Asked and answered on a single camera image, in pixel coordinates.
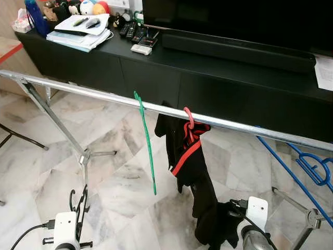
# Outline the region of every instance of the blue bottle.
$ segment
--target blue bottle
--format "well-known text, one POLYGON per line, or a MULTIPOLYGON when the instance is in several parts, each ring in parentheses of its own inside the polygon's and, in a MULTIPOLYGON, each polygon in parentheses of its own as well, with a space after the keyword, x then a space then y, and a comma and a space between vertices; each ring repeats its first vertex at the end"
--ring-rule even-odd
POLYGON ((48 27, 46 20, 43 18, 41 10, 39 9, 36 1, 24 0, 24 2, 27 8, 27 12, 30 14, 30 16, 33 19, 33 24, 36 27, 37 32, 43 37, 46 37, 46 35, 49 34, 50 29, 48 27))

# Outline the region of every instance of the wooden wall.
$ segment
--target wooden wall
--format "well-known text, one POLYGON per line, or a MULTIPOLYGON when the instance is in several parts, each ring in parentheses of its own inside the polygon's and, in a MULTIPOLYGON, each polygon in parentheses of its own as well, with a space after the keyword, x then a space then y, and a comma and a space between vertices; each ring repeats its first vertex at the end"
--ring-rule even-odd
MULTIPOLYGON (((17 18, 17 11, 20 8, 25 9, 24 0, 0 0, 0 6, 0 36, 17 40, 10 23, 17 18)), ((0 64, 0 69, 42 76, 24 48, 0 64)), ((0 89, 23 94, 22 89, 15 82, 2 77, 0 77, 0 89)))

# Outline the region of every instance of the soundbar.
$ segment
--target soundbar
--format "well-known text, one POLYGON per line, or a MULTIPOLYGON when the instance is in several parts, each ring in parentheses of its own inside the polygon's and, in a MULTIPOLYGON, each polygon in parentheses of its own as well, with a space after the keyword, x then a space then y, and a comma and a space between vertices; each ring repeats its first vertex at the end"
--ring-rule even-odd
POLYGON ((316 64, 312 54, 295 49, 178 30, 164 30, 162 46, 300 73, 316 64))

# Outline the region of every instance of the remote control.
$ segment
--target remote control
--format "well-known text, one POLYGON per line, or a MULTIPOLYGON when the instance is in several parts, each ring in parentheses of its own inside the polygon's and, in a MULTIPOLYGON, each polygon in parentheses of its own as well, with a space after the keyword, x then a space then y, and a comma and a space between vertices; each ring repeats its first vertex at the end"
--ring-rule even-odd
POLYGON ((152 49, 149 47, 145 47, 145 46, 141 46, 141 45, 137 45, 137 44, 134 44, 131 48, 131 51, 144 54, 145 56, 148 56, 151 53, 151 50, 152 49))
POLYGON ((132 22, 130 24, 129 31, 127 32, 127 35, 126 35, 126 38, 128 40, 131 40, 133 38, 135 30, 136 30, 136 27, 137 27, 137 23, 136 22, 132 22))
POLYGON ((132 38, 133 43, 138 43, 141 38, 143 38, 147 34, 147 28, 146 27, 139 27, 136 29, 136 32, 132 38))
POLYGON ((128 30, 130 28, 130 24, 126 23, 124 27, 119 31, 120 36, 126 36, 128 30))

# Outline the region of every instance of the marble floor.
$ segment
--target marble floor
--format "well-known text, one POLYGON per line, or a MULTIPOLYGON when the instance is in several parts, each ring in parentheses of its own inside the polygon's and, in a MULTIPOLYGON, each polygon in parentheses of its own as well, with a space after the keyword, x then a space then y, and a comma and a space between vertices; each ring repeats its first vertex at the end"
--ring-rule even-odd
MULTIPOLYGON (((154 196, 138 110, 61 92, 52 100, 52 109, 83 147, 118 151, 115 156, 95 157, 89 163, 91 209, 85 217, 81 241, 93 240, 95 250, 208 249, 194 237, 192 194, 189 189, 178 194, 176 179, 168 171, 165 138, 158 138, 153 132, 157 114, 146 113, 157 182, 154 196)), ((0 122, 49 147, 49 151, 44 151, 12 138, 0 148, 0 199, 7 202, 0 207, 0 249, 8 250, 27 228, 69 211, 69 193, 82 189, 82 177, 78 154, 29 99, 0 92, 0 122)), ((0 131, 0 140, 5 136, 0 131)), ((316 186, 283 143, 269 143, 323 207, 332 210, 332 192, 316 186)), ((266 230, 278 249, 290 249, 305 225, 305 218, 272 194, 271 186, 287 192, 308 208, 313 205, 287 172, 252 135, 212 129, 202 136, 202 147, 219 201, 247 199, 251 195, 266 199, 266 230)), ((315 152, 332 157, 329 152, 315 152)), ((240 224, 238 233, 245 224, 240 224)), ((52 234, 51 230, 34 230, 16 249, 51 249, 51 245, 42 246, 41 242, 52 234)), ((225 242, 221 249, 232 247, 225 242)), ((242 249, 241 239, 237 249, 242 249)), ((332 250, 332 228, 323 222, 302 249, 332 250)))

